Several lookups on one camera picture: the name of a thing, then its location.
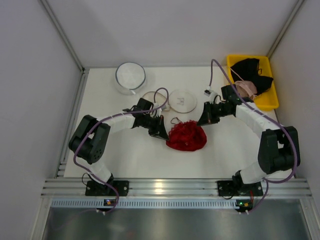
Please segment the red lace bra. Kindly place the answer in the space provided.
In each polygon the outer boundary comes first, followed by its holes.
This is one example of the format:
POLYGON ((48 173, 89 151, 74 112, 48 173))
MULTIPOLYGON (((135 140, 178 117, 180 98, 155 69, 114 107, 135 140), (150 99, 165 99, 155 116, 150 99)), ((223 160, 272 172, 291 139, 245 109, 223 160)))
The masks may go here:
POLYGON ((165 142, 167 147, 182 152, 195 152, 207 144, 207 135, 195 120, 182 122, 177 117, 173 120, 177 120, 177 123, 173 123, 168 133, 169 140, 165 142))

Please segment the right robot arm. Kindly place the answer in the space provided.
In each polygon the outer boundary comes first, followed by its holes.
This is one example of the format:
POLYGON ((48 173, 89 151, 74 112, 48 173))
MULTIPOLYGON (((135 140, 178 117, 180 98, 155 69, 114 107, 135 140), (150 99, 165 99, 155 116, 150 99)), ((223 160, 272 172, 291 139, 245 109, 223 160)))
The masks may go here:
POLYGON ((262 113, 249 97, 240 97, 234 85, 221 88, 218 95, 210 88, 204 91, 209 97, 203 105, 198 126, 217 124, 222 117, 234 116, 243 121, 259 138, 257 161, 237 171, 232 180, 236 185, 255 184, 280 171, 291 170, 285 180, 291 179, 301 163, 298 131, 284 127, 262 113))

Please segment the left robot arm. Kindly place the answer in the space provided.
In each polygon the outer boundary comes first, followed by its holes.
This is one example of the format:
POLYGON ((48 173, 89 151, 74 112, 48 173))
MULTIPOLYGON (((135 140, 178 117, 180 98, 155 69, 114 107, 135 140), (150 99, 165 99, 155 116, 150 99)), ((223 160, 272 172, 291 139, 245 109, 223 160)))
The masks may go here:
POLYGON ((122 112, 101 120, 85 115, 72 135, 68 148, 73 152, 73 162, 87 171, 89 176, 99 184, 109 185, 113 174, 101 160, 109 135, 142 127, 148 130, 151 137, 168 141, 161 105, 140 98, 138 103, 122 112))

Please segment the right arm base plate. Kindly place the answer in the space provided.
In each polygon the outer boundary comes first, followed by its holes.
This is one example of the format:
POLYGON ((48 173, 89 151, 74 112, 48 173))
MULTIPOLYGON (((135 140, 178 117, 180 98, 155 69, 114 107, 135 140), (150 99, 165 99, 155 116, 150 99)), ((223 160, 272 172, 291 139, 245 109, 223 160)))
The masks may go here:
POLYGON ((263 189, 260 182, 244 184, 240 171, 232 176, 231 180, 217 181, 218 196, 227 200, 233 197, 262 197, 263 189))

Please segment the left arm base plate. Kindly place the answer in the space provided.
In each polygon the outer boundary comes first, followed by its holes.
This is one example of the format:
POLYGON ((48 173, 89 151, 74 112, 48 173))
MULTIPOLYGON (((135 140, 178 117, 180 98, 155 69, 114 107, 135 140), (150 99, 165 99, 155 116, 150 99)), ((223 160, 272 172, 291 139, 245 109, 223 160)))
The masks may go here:
MULTIPOLYGON (((105 196, 116 196, 116 192, 105 184, 98 183, 88 174, 84 173, 81 177, 81 182, 85 185, 85 196, 90 197, 105 197, 105 196)), ((120 197, 125 197, 129 192, 128 180, 111 180, 107 182, 111 185, 120 197)))

